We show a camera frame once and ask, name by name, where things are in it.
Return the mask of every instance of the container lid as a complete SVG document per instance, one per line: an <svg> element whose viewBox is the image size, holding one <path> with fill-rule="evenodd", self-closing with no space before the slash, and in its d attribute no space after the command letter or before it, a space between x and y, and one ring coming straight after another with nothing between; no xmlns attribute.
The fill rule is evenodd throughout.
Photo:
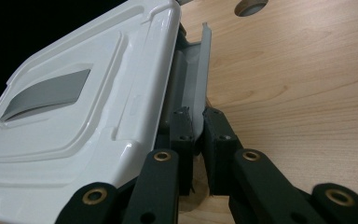
<svg viewBox="0 0 358 224"><path fill-rule="evenodd" d="M81 187L140 173L179 22L174 0L130 0L16 70L0 98L0 221L52 223Z"/></svg>

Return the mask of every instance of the black plastic bracket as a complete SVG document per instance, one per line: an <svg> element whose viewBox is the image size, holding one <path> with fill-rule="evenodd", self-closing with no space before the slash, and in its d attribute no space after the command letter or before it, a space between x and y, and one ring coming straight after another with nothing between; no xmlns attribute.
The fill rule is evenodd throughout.
<svg viewBox="0 0 358 224"><path fill-rule="evenodd" d="M118 223L117 189L106 183L92 183L79 189L61 210L56 224Z"/></svg>
<svg viewBox="0 0 358 224"><path fill-rule="evenodd" d="M325 223L265 154L241 149L234 160L235 177L259 222Z"/></svg>
<svg viewBox="0 0 358 224"><path fill-rule="evenodd" d="M169 149L147 155L122 223L177 223L178 165L177 153Z"/></svg>
<svg viewBox="0 0 358 224"><path fill-rule="evenodd" d="M231 164L234 153L242 148L241 142L220 110L206 107L204 135L201 149L212 195L228 195L234 176Z"/></svg>
<svg viewBox="0 0 358 224"><path fill-rule="evenodd" d="M358 223L358 194L333 183L313 188L310 203L328 223Z"/></svg>
<svg viewBox="0 0 358 224"><path fill-rule="evenodd" d="M188 195L193 180L194 134L188 107L171 114L170 149L179 155L179 194Z"/></svg>

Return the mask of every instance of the white plastic lid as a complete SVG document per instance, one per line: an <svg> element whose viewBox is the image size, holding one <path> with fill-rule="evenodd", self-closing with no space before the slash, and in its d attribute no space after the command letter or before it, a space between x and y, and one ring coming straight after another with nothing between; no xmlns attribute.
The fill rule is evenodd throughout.
<svg viewBox="0 0 358 224"><path fill-rule="evenodd" d="M140 173L179 22L174 0L129 0L16 70L0 98L0 221L53 223L81 187Z"/></svg>

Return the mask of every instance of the wood grain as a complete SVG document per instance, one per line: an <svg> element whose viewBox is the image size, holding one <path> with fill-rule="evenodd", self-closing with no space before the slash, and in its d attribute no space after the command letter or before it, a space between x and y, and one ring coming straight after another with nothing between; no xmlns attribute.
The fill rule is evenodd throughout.
<svg viewBox="0 0 358 224"><path fill-rule="evenodd" d="M182 6L187 39L200 40L203 22L213 32L210 103L294 186L333 182L358 193L358 1L269 0L242 18L238 3ZM227 213L225 198L207 197L179 220L232 223Z"/></svg>

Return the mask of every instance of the wooden table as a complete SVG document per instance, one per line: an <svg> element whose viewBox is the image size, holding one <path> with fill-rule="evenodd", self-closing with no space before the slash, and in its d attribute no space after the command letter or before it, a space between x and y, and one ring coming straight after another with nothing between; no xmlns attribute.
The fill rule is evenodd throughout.
<svg viewBox="0 0 358 224"><path fill-rule="evenodd" d="M269 0L237 17L240 0L182 6L191 42L212 29L208 99L244 147L296 187L332 182L358 193L358 1ZM227 197L208 196L202 159L179 223L234 223Z"/></svg>

